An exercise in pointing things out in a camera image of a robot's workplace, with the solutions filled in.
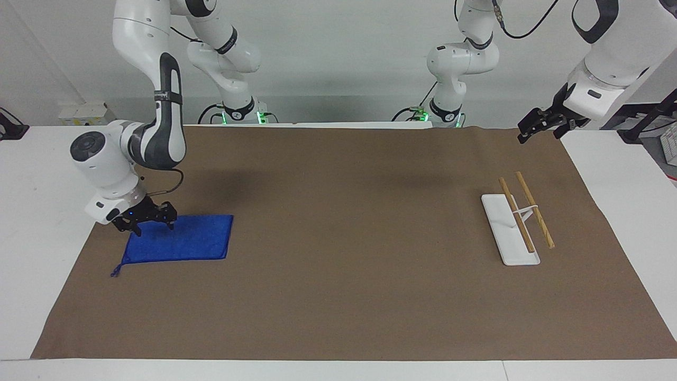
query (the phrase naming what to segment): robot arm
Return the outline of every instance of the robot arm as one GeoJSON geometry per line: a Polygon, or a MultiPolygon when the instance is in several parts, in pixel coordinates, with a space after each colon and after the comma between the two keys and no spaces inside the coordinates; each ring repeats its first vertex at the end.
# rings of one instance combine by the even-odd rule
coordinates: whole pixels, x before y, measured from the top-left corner
{"type": "Polygon", "coordinates": [[[137,235],[141,235],[138,223],[148,220],[173,227],[176,210],[170,203],[159,206],[153,203],[134,165],[175,170],[185,156],[181,73],[169,53],[172,14],[187,16],[198,38],[219,47],[215,53],[231,52],[229,58],[234,68],[242,71],[258,68],[257,51],[238,40],[235,29],[224,21],[222,3],[117,0],[113,44],[127,62],[153,83],[156,118],[150,124],[113,121],[103,131],[87,132],[72,143],[70,153],[75,165],[97,189],[85,208],[97,222],[113,222],[120,231],[131,230],[137,235]],[[247,52],[254,52],[253,58],[247,52]]]}
{"type": "Polygon", "coordinates": [[[466,94],[466,84],[458,80],[459,76],[486,73],[498,64],[495,25],[492,0],[466,0],[458,18],[465,41],[434,47],[428,54],[428,69],[438,82],[427,110],[433,125],[456,122],[466,94]]]}
{"type": "Polygon", "coordinates": [[[677,48],[677,0],[595,0],[600,17],[584,30],[572,12],[574,27],[590,52],[569,74],[546,110],[535,108],[518,123],[518,139],[551,127],[556,138],[602,119],[618,97],[650,66],[677,48]]]}
{"type": "Polygon", "coordinates": [[[217,84],[228,121],[258,123],[259,102],[252,96],[242,74],[259,70],[261,52],[227,21],[222,1],[207,17],[187,16],[202,40],[188,44],[188,58],[217,84]]]}

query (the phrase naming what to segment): white table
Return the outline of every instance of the white table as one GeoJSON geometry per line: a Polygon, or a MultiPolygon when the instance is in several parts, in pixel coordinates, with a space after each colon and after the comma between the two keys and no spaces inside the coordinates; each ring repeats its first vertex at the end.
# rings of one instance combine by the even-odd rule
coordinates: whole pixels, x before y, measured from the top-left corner
{"type": "MultiPolygon", "coordinates": [[[[412,125],[428,127],[276,127],[412,125]]],[[[677,380],[677,360],[26,360],[93,226],[82,210],[93,189],[68,147],[95,128],[32,127],[21,141],[0,142],[0,380],[677,380]]],[[[615,132],[571,132],[563,143],[677,337],[677,189],[643,147],[623,144],[615,132]]]]}

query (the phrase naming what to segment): black stand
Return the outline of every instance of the black stand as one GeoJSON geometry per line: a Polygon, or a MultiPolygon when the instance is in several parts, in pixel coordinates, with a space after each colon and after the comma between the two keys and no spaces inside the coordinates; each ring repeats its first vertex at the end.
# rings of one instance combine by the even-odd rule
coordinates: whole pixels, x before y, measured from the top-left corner
{"type": "Polygon", "coordinates": [[[653,110],[649,111],[649,113],[644,117],[644,119],[640,120],[639,123],[637,123],[636,126],[634,126],[632,129],[620,129],[618,130],[618,134],[621,136],[621,139],[626,144],[642,144],[642,140],[639,138],[639,134],[644,131],[644,128],[647,128],[651,122],[653,122],[658,116],[661,114],[664,114],[669,111],[670,107],[675,103],[677,100],[677,89],[673,90],[670,95],[668,95],[663,102],[660,102],[656,107],[654,107],[653,110]]]}
{"type": "Polygon", "coordinates": [[[0,140],[19,140],[23,138],[26,134],[26,131],[28,131],[27,125],[16,125],[7,119],[7,117],[2,113],[0,113],[0,124],[5,129],[5,133],[0,135],[0,140]]]}

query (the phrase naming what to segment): black cable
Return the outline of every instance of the black cable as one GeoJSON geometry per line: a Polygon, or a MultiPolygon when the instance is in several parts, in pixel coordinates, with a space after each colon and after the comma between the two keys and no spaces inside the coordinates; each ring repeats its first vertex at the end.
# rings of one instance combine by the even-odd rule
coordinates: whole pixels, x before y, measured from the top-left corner
{"type": "Polygon", "coordinates": [[[273,114],[273,113],[265,113],[265,114],[263,114],[264,117],[267,117],[268,115],[270,115],[270,116],[272,116],[273,118],[275,118],[275,123],[279,123],[279,122],[280,122],[280,120],[278,119],[278,116],[275,115],[275,114],[273,114]]]}
{"type": "Polygon", "coordinates": [[[160,169],[160,171],[178,172],[181,175],[181,178],[179,179],[179,182],[174,186],[174,188],[169,189],[169,190],[160,190],[158,192],[148,193],[148,196],[150,196],[150,197],[157,196],[157,195],[166,195],[167,193],[172,193],[173,191],[176,191],[181,186],[181,184],[183,184],[183,172],[180,169],[177,169],[177,168],[160,169]]]}
{"type": "Polygon", "coordinates": [[[0,107],[0,110],[5,111],[5,113],[7,113],[10,117],[13,117],[14,119],[16,119],[16,121],[19,122],[20,125],[23,125],[23,124],[24,124],[24,122],[22,122],[19,118],[17,118],[15,114],[12,114],[12,113],[11,113],[9,110],[7,110],[6,108],[0,107]]]}
{"type": "Polygon", "coordinates": [[[187,36],[187,35],[185,35],[185,34],[179,32],[179,30],[176,29],[176,28],[173,27],[173,26],[170,26],[169,28],[170,28],[172,31],[175,31],[179,36],[183,37],[184,39],[187,39],[187,40],[190,40],[190,41],[195,41],[195,42],[202,42],[202,41],[199,40],[199,39],[191,38],[190,36],[187,36]]]}
{"type": "Polygon", "coordinates": [[[423,102],[425,102],[425,100],[428,99],[428,96],[430,95],[431,92],[433,92],[433,89],[435,88],[435,86],[437,86],[438,83],[439,82],[437,82],[437,81],[435,81],[435,83],[433,83],[433,86],[430,88],[430,90],[428,90],[428,93],[425,95],[425,97],[423,97],[423,100],[421,100],[421,103],[418,104],[419,107],[423,106],[423,102]]]}
{"type": "MultiPolygon", "coordinates": [[[[437,86],[438,83],[439,82],[437,82],[437,81],[435,81],[435,83],[433,83],[433,86],[430,88],[430,90],[428,90],[428,93],[425,94],[425,97],[423,97],[421,102],[418,104],[418,107],[423,106],[423,102],[425,102],[425,100],[428,99],[428,96],[430,95],[431,92],[433,92],[433,89],[435,89],[435,86],[437,86]]],[[[395,114],[395,116],[390,121],[394,122],[397,119],[398,116],[402,115],[403,113],[406,113],[407,111],[410,111],[410,112],[413,113],[412,116],[411,116],[413,118],[414,115],[416,115],[416,111],[418,111],[418,110],[416,110],[415,108],[410,108],[410,107],[403,108],[397,114],[395,114]]]]}
{"type": "Polygon", "coordinates": [[[198,118],[198,124],[202,124],[202,118],[204,118],[204,116],[205,116],[212,108],[215,108],[215,107],[218,107],[218,106],[219,106],[218,103],[214,103],[214,104],[212,104],[211,106],[207,107],[207,108],[202,112],[202,114],[200,114],[200,117],[198,118]]]}
{"type": "Polygon", "coordinates": [[[552,2],[552,5],[550,5],[550,7],[546,11],[546,13],[543,15],[543,17],[541,17],[541,19],[538,21],[538,23],[533,28],[531,28],[530,31],[526,32],[525,34],[523,34],[521,36],[515,36],[515,35],[512,35],[510,32],[508,32],[506,30],[506,25],[503,22],[503,13],[501,12],[501,7],[498,5],[496,0],[492,0],[492,3],[494,4],[494,9],[495,9],[495,12],[496,12],[496,20],[498,20],[498,24],[500,25],[501,29],[503,30],[503,33],[505,33],[506,36],[510,37],[511,39],[523,39],[525,37],[530,36],[530,34],[532,34],[534,31],[536,31],[536,29],[538,29],[538,27],[541,26],[541,24],[543,24],[543,21],[545,21],[546,17],[548,17],[548,15],[550,14],[550,11],[552,11],[552,9],[555,7],[555,5],[557,5],[558,2],[559,2],[559,0],[554,0],[552,2]]]}
{"type": "Polygon", "coordinates": [[[209,117],[209,124],[214,124],[214,117],[223,117],[221,114],[214,114],[211,117],[209,117]]]}
{"type": "Polygon", "coordinates": [[[409,108],[409,107],[403,108],[403,109],[401,109],[400,111],[398,111],[397,114],[395,114],[395,116],[394,116],[390,121],[391,121],[391,122],[394,122],[394,121],[397,119],[398,116],[400,116],[400,115],[406,113],[407,111],[411,111],[411,112],[413,112],[413,113],[416,112],[416,110],[414,110],[413,108],[409,108]]]}
{"type": "Polygon", "coordinates": [[[657,129],[661,129],[661,128],[663,128],[663,127],[667,127],[667,126],[669,126],[669,125],[671,125],[671,124],[673,124],[673,123],[675,123],[675,122],[672,121],[672,122],[670,122],[670,123],[667,123],[667,124],[662,125],[661,127],[656,127],[656,128],[652,128],[652,129],[645,129],[644,131],[640,132],[640,134],[643,134],[643,133],[645,133],[645,132],[655,131],[655,130],[657,130],[657,129]]]}

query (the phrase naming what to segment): wooden chopstick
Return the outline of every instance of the wooden chopstick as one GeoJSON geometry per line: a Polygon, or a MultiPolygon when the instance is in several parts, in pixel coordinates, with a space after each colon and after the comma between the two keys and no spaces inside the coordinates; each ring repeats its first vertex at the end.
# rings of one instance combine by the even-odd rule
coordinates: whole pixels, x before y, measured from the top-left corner
{"type": "Polygon", "coordinates": [[[531,242],[531,239],[527,234],[527,227],[524,226],[524,221],[522,221],[522,217],[519,215],[519,213],[515,213],[517,212],[517,205],[515,205],[515,200],[512,199],[510,189],[508,189],[508,185],[506,184],[506,179],[499,178],[498,181],[501,183],[501,188],[503,188],[503,194],[505,194],[506,199],[508,199],[510,210],[512,210],[512,216],[515,217],[517,228],[519,229],[520,234],[522,234],[522,239],[524,240],[524,244],[527,246],[527,251],[529,253],[534,253],[536,249],[533,247],[533,242],[531,242]]]}
{"type": "MultiPolygon", "coordinates": [[[[517,181],[519,181],[519,184],[522,186],[522,190],[524,191],[524,194],[527,196],[527,201],[529,202],[529,206],[536,205],[536,200],[533,199],[533,195],[531,194],[531,191],[529,190],[529,187],[527,186],[527,182],[524,181],[524,177],[522,176],[522,172],[520,172],[520,171],[515,172],[515,176],[517,177],[517,181]]],[[[538,206],[533,209],[533,213],[536,215],[536,220],[538,221],[538,226],[541,227],[541,231],[543,232],[543,236],[546,238],[548,248],[553,249],[554,248],[554,241],[552,240],[552,237],[550,236],[550,231],[548,230],[548,227],[546,226],[546,222],[543,219],[543,215],[541,214],[540,209],[538,209],[538,206]]]]}

